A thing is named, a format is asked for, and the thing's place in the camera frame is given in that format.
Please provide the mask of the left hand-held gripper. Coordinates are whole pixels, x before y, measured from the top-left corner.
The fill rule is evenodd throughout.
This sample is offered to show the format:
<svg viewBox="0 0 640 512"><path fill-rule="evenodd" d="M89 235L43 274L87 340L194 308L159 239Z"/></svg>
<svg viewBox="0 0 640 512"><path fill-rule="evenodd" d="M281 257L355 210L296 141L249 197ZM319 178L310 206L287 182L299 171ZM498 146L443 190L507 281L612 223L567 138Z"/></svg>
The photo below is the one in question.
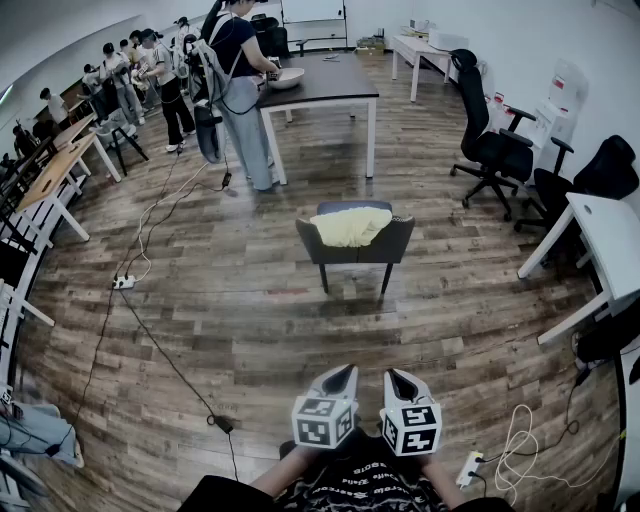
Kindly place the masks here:
<svg viewBox="0 0 640 512"><path fill-rule="evenodd" d="M345 364L316 377L298 396L291 420L297 445L336 449L355 429L358 367Z"/></svg>

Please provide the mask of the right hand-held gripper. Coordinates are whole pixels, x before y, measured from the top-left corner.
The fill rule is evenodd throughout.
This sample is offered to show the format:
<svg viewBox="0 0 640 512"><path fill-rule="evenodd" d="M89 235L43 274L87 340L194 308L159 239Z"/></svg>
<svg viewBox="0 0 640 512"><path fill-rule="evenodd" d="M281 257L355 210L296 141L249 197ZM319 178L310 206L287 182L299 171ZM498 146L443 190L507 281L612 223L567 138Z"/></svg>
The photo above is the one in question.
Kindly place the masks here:
<svg viewBox="0 0 640 512"><path fill-rule="evenodd" d="M420 404L399 408L406 404L432 402L429 387L415 375L399 369L385 372L386 408L380 410L382 436L397 457L432 454L437 450L443 427L440 405Z"/></svg>

